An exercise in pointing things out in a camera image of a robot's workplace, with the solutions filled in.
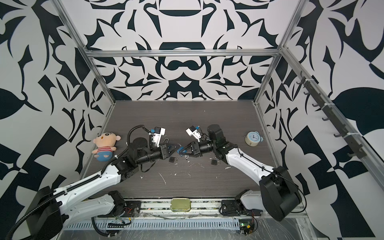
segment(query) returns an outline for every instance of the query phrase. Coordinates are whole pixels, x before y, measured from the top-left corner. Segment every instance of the wire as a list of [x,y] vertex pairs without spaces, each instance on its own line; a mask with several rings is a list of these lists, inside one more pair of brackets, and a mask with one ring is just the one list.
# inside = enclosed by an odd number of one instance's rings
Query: wire
[[101,235],[101,236],[103,236],[103,237],[110,237],[110,236],[116,236],[116,235],[117,235],[117,233],[110,234],[110,233],[102,232],[102,231],[97,227],[97,225],[96,225],[96,223],[95,223],[95,217],[91,217],[91,220],[92,220],[92,226],[93,226],[93,228],[95,229],[95,231],[96,231],[99,235]]
[[[221,212],[222,207],[223,207],[223,205],[221,205],[220,208],[218,209],[218,211],[219,211],[219,213],[220,213],[221,215],[223,215],[223,213]],[[226,212],[226,213],[224,213],[224,214],[236,214],[236,213],[237,213],[237,212]]]
[[291,212],[291,213],[293,213],[293,214],[301,213],[301,212],[305,211],[305,209],[307,208],[307,198],[305,197],[304,193],[300,190],[300,188],[297,188],[297,189],[301,192],[301,194],[302,194],[303,197],[304,197],[304,200],[305,200],[305,206],[304,206],[303,210],[301,210],[301,211],[299,211],[299,212]]
[[295,188],[297,188],[297,190],[299,190],[299,192],[301,192],[301,194],[302,194],[303,197],[304,197],[304,200],[305,200],[305,206],[304,206],[304,209],[303,209],[303,210],[301,210],[301,211],[299,211],[299,212],[291,212],[291,213],[298,214],[298,213],[301,213],[301,212],[305,211],[305,209],[307,208],[307,198],[305,197],[304,193],[300,190],[300,188],[299,188],[298,186],[296,186],[296,184],[294,184],[294,182],[292,182],[292,181],[286,179],[286,178],[283,177],[283,176],[280,176],[280,175],[278,175],[278,174],[276,174],[276,173],[274,173],[274,172],[271,172],[271,171],[267,170],[265,167],[262,167],[262,166],[256,164],[254,161],[251,161],[249,158],[245,157],[243,153],[240,153],[239,148],[237,148],[237,151],[239,152],[239,154],[240,154],[241,157],[244,157],[244,158],[247,159],[248,161],[250,161],[250,162],[252,162],[253,164],[255,164],[256,166],[258,166],[259,168],[261,168],[261,169],[263,169],[263,170],[265,170],[265,171],[267,171],[267,172],[270,172],[270,173],[276,175],[277,177],[281,177],[282,179],[285,179],[286,181],[288,181],[289,183],[291,183]]
[[[93,180],[95,179],[98,179],[100,177],[100,175],[96,175],[88,180],[85,180],[83,182],[80,182],[72,187],[69,187],[67,188],[67,192],[69,191],[72,191],[80,186],[83,186],[84,184],[87,184],[89,182],[92,182]],[[53,199],[55,198],[58,198],[60,197],[61,195],[64,195],[66,192],[65,191],[61,191],[53,196],[50,196],[49,198],[47,198],[45,201],[43,201],[42,203],[40,203],[39,205],[37,205],[35,208],[33,208],[32,210],[30,210],[29,212],[27,212],[23,217],[21,217],[19,219],[19,221],[17,221],[12,227],[11,229],[9,230],[7,236],[5,237],[5,240],[11,240],[12,237],[13,237],[13,234],[15,233],[16,229],[27,219],[29,218],[32,214],[34,214],[37,210],[39,210],[41,207],[43,207],[44,205],[50,203]]]
[[[138,128],[143,128],[146,132],[148,132],[148,133],[150,133],[150,131],[148,130],[148,129],[146,129],[145,127],[144,127],[144,125],[137,125],[137,126],[135,126],[135,127],[133,127],[129,132],[128,132],[128,134],[127,134],[127,144],[129,145],[129,143],[130,143],[130,136],[131,136],[131,133],[134,131],[134,130],[136,130],[136,129],[138,129]],[[118,159],[119,157],[121,157],[123,154],[125,154],[126,152],[128,151],[128,147],[121,153],[121,154],[119,154],[117,157],[113,157],[113,158],[111,158],[105,165],[104,165],[104,167],[102,168],[102,170],[101,170],[101,174],[103,174],[104,173],[104,171],[105,171],[105,169],[107,168],[107,166],[109,165],[109,164],[111,164],[111,162],[113,162],[114,160],[116,160],[116,159]],[[92,177],[92,178],[90,178],[90,179],[88,179],[88,180],[85,180],[85,181],[83,181],[83,182],[80,182],[80,183],[78,183],[78,184],[76,184],[76,185],[74,185],[74,186],[72,186],[72,187],[69,187],[69,188],[67,188],[67,192],[69,192],[69,191],[72,191],[73,189],[76,189],[76,188],[78,188],[78,187],[80,187],[80,186],[83,186],[83,185],[85,185],[85,184],[87,184],[87,183],[89,183],[89,182],[92,182],[93,180],[95,180],[95,179],[98,179],[98,178],[100,178],[100,175],[96,175],[96,176],[94,176],[94,177]],[[7,236],[5,237],[5,240],[11,240],[12,239],[12,237],[13,237],[13,234],[15,233],[15,231],[16,231],[16,229],[27,219],[27,218],[29,218],[29,216],[31,216],[32,214],[34,214],[37,210],[39,210],[41,207],[43,207],[44,205],[46,205],[46,204],[48,204],[49,202],[51,202],[53,199],[56,199],[57,197],[59,197],[59,196],[61,196],[61,195],[64,195],[66,192],[65,191],[61,191],[61,192],[59,192],[59,193],[57,193],[57,194],[55,194],[55,195],[53,195],[53,196],[51,196],[51,197],[49,197],[49,198],[47,198],[45,201],[43,201],[42,203],[40,203],[40,204],[38,204],[35,208],[33,208],[32,210],[30,210],[29,212],[27,212],[23,217],[21,217],[20,219],[19,219],[19,221],[17,221],[12,227],[11,227],[11,229],[9,230],[9,232],[7,233]]]
[[127,216],[128,216],[128,214],[129,214],[129,212],[132,210],[132,209],[130,209],[129,207],[125,207],[125,208],[123,208],[123,209],[129,209],[129,211],[127,212]]
[[253,232],[254,232],[254,231],[256,231],[259,228],[259,223],[257,222],[257,219],[255,218],[255,214],[253,213],[252,210],[251,210],[251,212],[252,212],[252,222],[253,222],[253,220],[255,220],[255,222],[257,224],[256,229],[253,230]]
[[147,170],[145,170],[145,171],[143,171],[143,165],[141,164],[141,165],[140,165],[140,171],[141,171],[141,172],[148,172],[148,171],[151,169],[151,167],[153,167],[153,165],[155,165],[155,163],[156,163],[156,161],[154,161],[154,162],[152,163],[152,165],[151,165]]

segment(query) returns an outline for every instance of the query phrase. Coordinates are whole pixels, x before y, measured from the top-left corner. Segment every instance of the black and white patterned wall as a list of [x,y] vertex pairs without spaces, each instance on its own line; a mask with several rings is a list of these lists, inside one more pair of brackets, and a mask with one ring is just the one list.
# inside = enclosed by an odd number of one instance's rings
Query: black and white patterned wall
[[253,99],[271,56],[98,58],[117,100]]
[[[66,0],[90,50],[277,48],[298,0]],[[98,58],[117,100],[253,99],[271,58]]]
[[79,179],[111,104],[50,1],[0,0],[0,56],[4,239],[37,190]]
[[[310,0],[288,46],[383,158],[384,2]],[[282,59],[261,102],[279,154],[321,240],[382,239],[384,192]]]

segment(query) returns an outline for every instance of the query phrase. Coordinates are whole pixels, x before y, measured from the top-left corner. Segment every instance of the zip tie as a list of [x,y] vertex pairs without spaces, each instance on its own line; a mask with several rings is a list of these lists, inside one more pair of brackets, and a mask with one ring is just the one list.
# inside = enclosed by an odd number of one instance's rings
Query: zip tie
[[361,136],[361,134],[358,133],[358,132],[348,132],[348,133],[343,137],[343,139],[346,138],[347,136],[350,136],[350,135],[360,135],[360,136]]
[[335,105],[334,103],[325,103],[322,107],[321,107],[321,109],[323,109],[325,106],[327,106],[327,105]]

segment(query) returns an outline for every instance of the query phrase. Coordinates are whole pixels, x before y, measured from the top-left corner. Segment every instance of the black cable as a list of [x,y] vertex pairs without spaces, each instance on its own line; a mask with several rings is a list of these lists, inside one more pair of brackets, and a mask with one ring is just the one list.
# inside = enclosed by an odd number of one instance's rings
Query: black cable
[[291,213],[293,213],[293,214],[299,214],[299,213],[305,211],[305,209],[307,208],[307,198],[305,197],[304,193],[300,190],[300,188],[297,188],[297,189],[301,192],[301,194],[302,194],[303,197],[304,197],[304,200],[305,200],[305,206],[304,206],[303,210],[301,210],[301,211],[299,211],[299,212],[291,212]]
[[[218,211],[219,211],[219,213],[220,213],[221,215],[223,215],[223,213],[221,212],[222,207],[223,207],[223,205],[221,205],[220,208],[218,209]],[[224,214],[236,214],[236,213],[237,213],[237,212],[226,212],[226,213],[224,213]]]
[[[135,126],[135,127],[133,127],[129,132],[128,132],[128,134],[127,134],[127,144],[129,145],[129,143],[130,143],[130,136],[131,136],[131,133],[134,131],[134,130],[136,130],[136,129],[138,129],[138,128],[143,128],[146,132],[148,132],[148,133],[150,133],[150,131],[148,130],[148,129],[146,129],[145,127],[144,127],[144,125],[137,125],[137,126]],[[128,147],[121,153],[121,154],[119,154],[117,157],[113,157],[113,158],[111,158],[105,165],[104,165],[104,167],[102,168],[102,170],[101,170],[101,174],[103,174],[104,173],[104,171],[105,171],[105,169],[107,168],[107,166],[109,165],[109,164],[111,164],[111,162],[113,162],[114,160],[116,160],[116,159],[118,159],[119,157],[121,157],[124,153],[126,153],[128,151]],[[85,185],[85,184],[87,184],[87,183],[89,183],[89,182],[91,182],[91,181],[93,181],[93,180],[95,180],[95,179],[98,179],[100,176],[99,175],[96,175],[96,176],[94,176],[94,177],[92,177],[92,178],[90,178],[90,179],[88,179],[88,180],[85,180],[85,181],[83,181],[83,182],[80,182],[80,183],[78,183],[78,184],[76,184],[76,185],[74,185],[74,186],[72,186],[72,187],[69,187],[69,188],[67,188],[67,192],[69,192],[69,191],[72,191],[73,189],[76,189],[76,188],[78,188],[78,187],[80,187],[80,186],[83,186],[83,185]],[[65,191],[61,191],[61,192],[59,192],[59,193],[57,193],[57,194],[55,194],[55,195],[53,195],[53,196],[51,196],[51,197],[49,197],[49,198],[47,198],[45,201],[43,201],[42,203],[40,203],[40,204],[38,204],[35,208],[33,208],[32,210],[30,210],[29,212],[27,212],[23,217],[21,217],[20,219],[19,219],[19,221],[17,221],[12,227],[11,227],[11,229],[9,230],[9,232],[7,233],[7,236],[5,237],[5,240],[11,240],[12,239],[12,236],[13,236],[13,234],[15,233],[15,231],[16,231],[16,229],[27,219],[27,218],[29,218],[32,214],[34,214],[37,210],[39,210],[41,207],[43,207],[45,204],[47,204],[47,203],[49,203],[49,202],[51,202],[53,199],[55,199],[55,198],[57,198],[57,197],[59,197],[59,196],[61,196],[61,195],[63,195],[63,194],[65,194]]]
[[152,151],[153,143],[152,143],[152,134],[149,135],[149,149]]
[[138,128],[142,128],[144,129],[144,131],[146,131],[147,133],[150,133],[151,131],[149,131],[148,129],[146,129],[144,127],[144,125],[140,124],[140,125],[137,125],[137,126],[134,126],[127,134],[127,144],[129,145],[131,143],[131,134],[133,131],[135,131],[136,129]]
[[140,165],[140,171],[141,171],[141,172],[148,172],[148,171],[151,169],[151,167],[153,167],[153,165],[155,165],[155,163],[156,163],[156,161],[154,161],[154,162],[152,163],[152,165],[151,165],[147,170],[145,170],[145,171],[143,171],[143,165],[141,164],[141,165]]
[[92,226],[93,226],[93,228],[95,229],[95,231],[96,231],[99,235],[104,236],[104,237],[116,236],[116,233],[114,233],[114,234],[110,234],[110,233],[102,232],[102,231],[96,226],[96,223],[95,223],[95,217],[91,217],[91,220],[92,220]]
[[256,227],[256,229],[254,229],[253,230],[253,232],[254,231],[256,231],[258,228],[259,228],[259,223],[257,222],[257,219],[255,218],[255,214],[253,213],[253,211],[251,210],[251,212],[252,212],[252,218],[256,221],[256,223],[257,223],[257,227]]
[[[87,184],[89,182],[92,182],[93,180],[95,179],[98,179],[100,176],[99,175],[96,175],[88,180],[85,180],[83,182],[80,182],[72,187],[69,187],[67,188],[67,192],[69,191],[72,191],[73,189],[76,189],[84,184]],[[39,205],[37,205],[36,207],[34,207],[32,210],[30,210],[29,212],[27,212],[23,217],[21,217],[19,219],[19,221],[17,221],[12,227],[11,229],[9,230],[7,236],[5,237],[5,240],[11,240],[12,239],[12,236],[13,234],[15,233],[16,229],[27,219],[29,218],[32,214],[34,214],[37,210],[39,210],[41,207],[43,207],[44,205],[50,203],[53,199],[57,198],[57,197],[60,197],[61,195],[64,195],[65,194],[65,191],[61,191],[49,198],[47,198],[45,201],[43,201],[42,203],[40,203]]]
[[123,223],[123,224],[119,224],[119,223],[108,223],[108,226],[112,226],[112,227],[124,227],[124,226],[128,226],[131,224],[131,221],[129,221],[129,223]]
[[42,203],[40,203],[39,205],[37,205],[35,208],[33,208],[32,210],[30,210],[29,212],[27,212],[24,216],[22,216],[19,221],[17,221],[12,227],[11,229],[9,230],[7,236],[5,237],[5,240],[11,240],[12,239],[12,236],[13,234],[15,233],[16,229],[27,219],[29,218],[32,214],[34,214],[37,210],[39,210],[42,206],[44,206],[45,204],[48,204],[50,203],[53,199],[61,196],[61,195],[64,195],[65,194],[65,191],[61,191],[59,193],[57,193],[56,195],[54,196],[51,196],[49,198],[47,198],[45,201],[43,201]]
[[291,183],[292,185],[294,185],[295,188],[297,188],[297,190],[299,190],[299,192],[301,192],[301,194],[303,195],[304,200],[305,200],[305,206],[304,206],[304,209],[303,209],[303,210],[301,210],[301,211],[299,211],[299,212],[291,212],[291,213],[298,214],[298,213],[301,213],[301,212],[305,211],[305,209],[307,208],[307,198],[305,197],[304,193],[300,190],[300,188],[299,188],[298,186],[296,186],[296,184],[294,184],[292,181],[286,179],[285,177],[280,176],[280,175],[278,175],[278,174],[276,174],[276,173],[274,173],[274,172],[271,172],[271,171],[267,170],[265,167],[262,167],[262,166],[256,164],[254,161],[251,161],[249,158],[245,157],[243,153],[240,153],[239,148],[237,148],[237,151],[239,152],[239,154],[240,154],[241,157],[244,157],[244,158],[247,159],[248,161],[250,161],[250,162],[252,162],[253,164],[255,164],[256,166],[258,166],[259,168],[261,168],[261,169],[263,169],[263,170],[265,170],[265,171],[267,171],[267,172],[270,172],[270,173],[276,175],[277,177],[281,177],[282,179],[285,179],[286,181],[288,181],[289,183]]

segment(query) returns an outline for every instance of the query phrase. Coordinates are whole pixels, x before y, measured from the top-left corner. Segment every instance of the plush doll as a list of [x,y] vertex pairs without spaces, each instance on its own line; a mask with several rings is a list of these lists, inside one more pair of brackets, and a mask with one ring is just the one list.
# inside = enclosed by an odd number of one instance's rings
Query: plush doll
[[112,152],[116,151],[115,143],[121,139],[120,136],[116,136],[116,134],[111,132],[105,132],[100,134],[93,140],[93,143],[98,147],[93,150],[92,153],[96,154],[94,157],[101,161],[105,162],[112,158]]

